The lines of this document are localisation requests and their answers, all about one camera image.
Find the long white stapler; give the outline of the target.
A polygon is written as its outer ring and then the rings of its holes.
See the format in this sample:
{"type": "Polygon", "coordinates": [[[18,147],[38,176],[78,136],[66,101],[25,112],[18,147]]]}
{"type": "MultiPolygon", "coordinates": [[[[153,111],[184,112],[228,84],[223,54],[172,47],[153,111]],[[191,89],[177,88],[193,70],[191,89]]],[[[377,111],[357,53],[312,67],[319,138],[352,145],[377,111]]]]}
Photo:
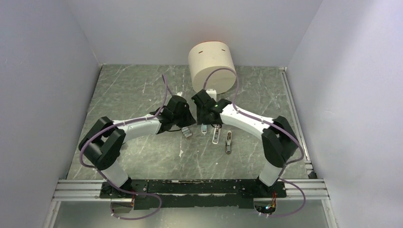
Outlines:
{"type": "Polygon", "coordinates": [[[220,133],[221,133],[221,128],[218,125],[214,126],[214,135],[212,138],[213,144],[218,144],[220,133]]]}

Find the small beige stapler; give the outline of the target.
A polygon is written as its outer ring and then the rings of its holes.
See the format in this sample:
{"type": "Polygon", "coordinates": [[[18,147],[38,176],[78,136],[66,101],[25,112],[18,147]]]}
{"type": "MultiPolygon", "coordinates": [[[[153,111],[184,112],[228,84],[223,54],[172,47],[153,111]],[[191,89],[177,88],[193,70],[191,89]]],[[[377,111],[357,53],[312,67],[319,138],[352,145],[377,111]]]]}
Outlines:
{"type": "Polygon", "coordinates": [[[231,154],[231,140],[232,140],[232,131],[228,131],[226,142],[225,142],[225,153],[226,154],[231,154]]]}

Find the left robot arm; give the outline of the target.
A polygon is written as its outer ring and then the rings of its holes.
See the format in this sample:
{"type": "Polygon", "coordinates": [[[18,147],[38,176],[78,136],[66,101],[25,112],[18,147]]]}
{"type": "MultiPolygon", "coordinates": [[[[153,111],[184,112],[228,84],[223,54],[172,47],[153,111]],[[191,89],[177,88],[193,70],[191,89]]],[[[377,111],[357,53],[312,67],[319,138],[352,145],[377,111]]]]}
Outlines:
{"type": "Polygon", "coordinates": [[[180,130],[196,123],[186,99],[173,95],[167,104],[154,112],[128,120],[99,118],[78,145],[82,166],[96,169],[113,192],[124,198],[134,191],[132,179],[118,162],[124,143],[138,137],[168,132],[173,126],[180,130]]]}

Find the blue white stapler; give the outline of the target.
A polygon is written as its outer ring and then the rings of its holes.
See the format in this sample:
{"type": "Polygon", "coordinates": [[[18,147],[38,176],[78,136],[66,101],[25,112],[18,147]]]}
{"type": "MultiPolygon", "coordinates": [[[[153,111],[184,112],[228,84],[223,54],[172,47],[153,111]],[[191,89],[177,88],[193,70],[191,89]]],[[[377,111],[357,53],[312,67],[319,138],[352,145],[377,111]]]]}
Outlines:
{"type": "Polygon", "coordinates": [[[202,132],[203,134],[206,134],[206,133],[207,133],[207,125],[204,125],[204,124],[201,125],[201,132],[202,132]]]}

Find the staple tray with staples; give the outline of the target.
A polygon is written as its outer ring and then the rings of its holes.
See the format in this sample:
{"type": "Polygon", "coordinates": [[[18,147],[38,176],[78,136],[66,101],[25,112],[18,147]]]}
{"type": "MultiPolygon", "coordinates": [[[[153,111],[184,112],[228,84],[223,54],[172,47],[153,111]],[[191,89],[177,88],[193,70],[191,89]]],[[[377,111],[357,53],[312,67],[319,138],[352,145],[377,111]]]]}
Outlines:
{"type": "Polygon", "coordinates": [[[188,139],[189,137],[192,136],[192,132],[190,131],[190,129],[188,127],[184,127],[181,129],[181,132],[183,134],[183,136],[188,139]]]}

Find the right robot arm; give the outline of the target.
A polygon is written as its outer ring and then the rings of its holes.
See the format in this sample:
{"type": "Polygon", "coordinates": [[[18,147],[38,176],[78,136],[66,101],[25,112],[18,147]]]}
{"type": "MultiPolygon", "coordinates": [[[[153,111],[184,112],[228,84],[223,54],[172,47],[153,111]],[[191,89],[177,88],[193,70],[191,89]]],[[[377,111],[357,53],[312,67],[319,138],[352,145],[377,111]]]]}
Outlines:
{"type": "Polygon", "coordinates": [[[196,105],[197,124],[230,125],[261,140],[266,162],[258,176],[256,189],[259,195],[269,196],[286,163],[297,150],[298,140],[288,120],[283,116],[259,116],[237,107],[229,100],[215,101],[206,90],[195,94],[192,101],[196,105]]]}

